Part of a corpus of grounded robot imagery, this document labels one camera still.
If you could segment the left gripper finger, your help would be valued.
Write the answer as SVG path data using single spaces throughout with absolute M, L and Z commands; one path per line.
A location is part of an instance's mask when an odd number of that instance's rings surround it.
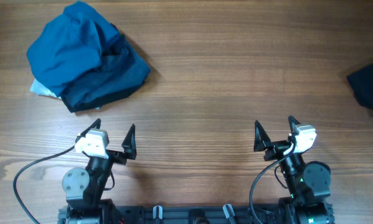
M 132 124 L 121 145 L 126 158 L 132 160 L 135 160 L 137 156 L 135 129 L 135 124 Z
M 87 129 L 85 129 L 84 131 L 82 131 L 78 136 L 79 137 L 85 137 L 86 134 L 89 132 L 89 130 L 91 130 L 91 129 L 100 129 L 101 122 L 102 122 L 101 119 L 97 118 Z

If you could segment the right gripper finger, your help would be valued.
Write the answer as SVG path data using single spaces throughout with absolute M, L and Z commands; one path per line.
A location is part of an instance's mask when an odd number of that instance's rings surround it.
M 254 152 L 265 151 L 271 147 L 271 139 L 258 120 L 255 121 Z
M 288 122 L 290 125 L 291 133 L 298 134 L 299 133 L 298 128 L 299 128 L 300 122 L 292 115 L 288 117 Z

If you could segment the black polo shirt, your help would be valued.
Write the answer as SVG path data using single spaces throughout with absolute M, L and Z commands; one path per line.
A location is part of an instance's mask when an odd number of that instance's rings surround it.
M 373 111 L 373 62 L 347 76 L 357 102 Z

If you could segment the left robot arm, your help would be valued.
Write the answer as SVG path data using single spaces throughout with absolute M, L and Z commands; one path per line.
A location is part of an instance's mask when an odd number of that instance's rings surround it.
M 101 119 L 97 119 L 90 127 L 81 132 L 74 148 L 89 158 L 84 168 L 70 169 L 62 179 L 62 188 L 66 193 L 66 208 L 60 209 L 59 224 L 120 224 L 126 220 L 115 207 L 111 199 L 102 199 L 108 179 L 113 179 L 114 164 L 125 165 L 127 160 L 135 160 L 137 156 L 135 141 L 135 125 L 131 125 L 121 146 L 122 151 L 107 149 L 108 133 L 100 128 Z

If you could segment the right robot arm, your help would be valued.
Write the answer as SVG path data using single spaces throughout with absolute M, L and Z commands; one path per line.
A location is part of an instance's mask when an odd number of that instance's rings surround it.
M 254 179 L 249 192 L 249 212 L 252 223 L 334 223 L 334 210 L 326 199 L 331 195 L 331 169 L 320 161 L 306 163 L 303 154 L 312 148 L 317 137 L 310 124 L 301 124 L 288 117 L 290 133 L 286 140 L 272 141 L 259 121 L 255 121 L 253 150 L 264 152 L 271 164 Z M 290 193 L 275 204 L 275 210 L 258 208 L 253 193 L 258 181 L 270 169 L 280 169 L 285 179 L 282 187 Z

